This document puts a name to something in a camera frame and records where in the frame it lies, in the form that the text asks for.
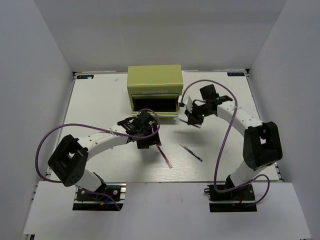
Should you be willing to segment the red gel pen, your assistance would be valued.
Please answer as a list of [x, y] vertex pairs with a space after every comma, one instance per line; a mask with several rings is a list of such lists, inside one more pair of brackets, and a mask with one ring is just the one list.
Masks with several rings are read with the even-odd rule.
[[157, 149], [159, 150], [160, 154], [162, 155], [162, 157], [164, 158], [167, 166], [169, 167], [169, 169], [172, 169], [173, 166], [171, 164], [171, 162], [169, 161], [169, 159], [167, 158], [167, 156], [165, 155], [165, 153], [162, 151], [161, 147], [157, 144], [156, 145]]

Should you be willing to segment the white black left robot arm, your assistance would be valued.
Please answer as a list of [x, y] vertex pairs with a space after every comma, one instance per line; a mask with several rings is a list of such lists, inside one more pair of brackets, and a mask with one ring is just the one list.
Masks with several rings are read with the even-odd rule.
[[105, 196], [107, 184], [86, 168], [87, 162], [98, 154], [131, 142], [135, 142], [138, 149], [160, 145], [159, 128], [159, 118], [144, 109], [111, 128], [100, 128], [96, 134], [79, 138], [66, 135], [49, 158], [48, 166], [65, 187], [77, 186], [99, 200]]

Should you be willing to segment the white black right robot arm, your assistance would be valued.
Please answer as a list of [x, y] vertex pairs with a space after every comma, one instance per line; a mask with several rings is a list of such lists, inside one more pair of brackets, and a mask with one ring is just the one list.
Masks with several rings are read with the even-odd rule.
[[226, 186], [222, 193], [236, 200], [244, 193], [244, 187], [262, 176], [262, 171], [283, 158], [283, 150], [278, 126], [272, 122], [263, 122], [250, 116], [238, 104], [236, 96], [219, 95], [215, 88], [216, 82], [211, 80], [209, 85], [200, 89], [202, 99], [186, 98], [183, 93], [179, 105], [185, 107], [187, 124], [200, 126], [208, 116], [216, 117], [228, 123], [227, 131], [222, 140], [216, 164], [221, 161], [231, 129], [237, 130], [243, 136], [243, 161], [238, 168], [225, 180]]

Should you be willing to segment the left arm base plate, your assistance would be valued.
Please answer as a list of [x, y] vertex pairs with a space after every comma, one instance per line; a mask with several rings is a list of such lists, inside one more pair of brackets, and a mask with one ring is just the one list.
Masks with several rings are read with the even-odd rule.
[[109, 183], [104, 193], [112, 197], [115, 203], [104, 195], [95, 195], [77, 187], [73, 202], [73, 211], [98, 211], [98, 212], [116, 212], [120, 211], [125, 202], [126, 196], [125, 183]]

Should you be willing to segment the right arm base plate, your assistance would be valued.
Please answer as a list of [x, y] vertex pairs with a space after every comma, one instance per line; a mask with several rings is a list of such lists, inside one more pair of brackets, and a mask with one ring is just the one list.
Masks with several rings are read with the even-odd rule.
[[208, 185], [203, 191], [208, 195], [211, 213], [249, 213], [257, 211], [255, 193], [251, 184], [224, 193], [217, 192], [212, 184]]

